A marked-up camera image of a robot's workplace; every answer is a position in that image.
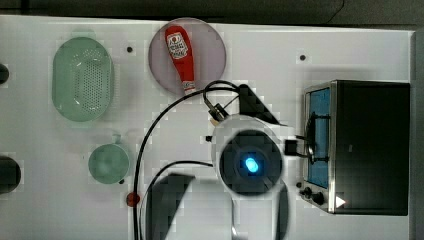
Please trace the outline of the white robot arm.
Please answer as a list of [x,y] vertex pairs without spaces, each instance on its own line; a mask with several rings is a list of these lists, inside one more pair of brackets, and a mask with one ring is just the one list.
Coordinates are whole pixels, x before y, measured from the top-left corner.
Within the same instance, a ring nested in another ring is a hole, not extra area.
[[185,163],[148,191],[144,240],[281,240],[288,224],[287,128],[232,115],[211,136],[211,161]]

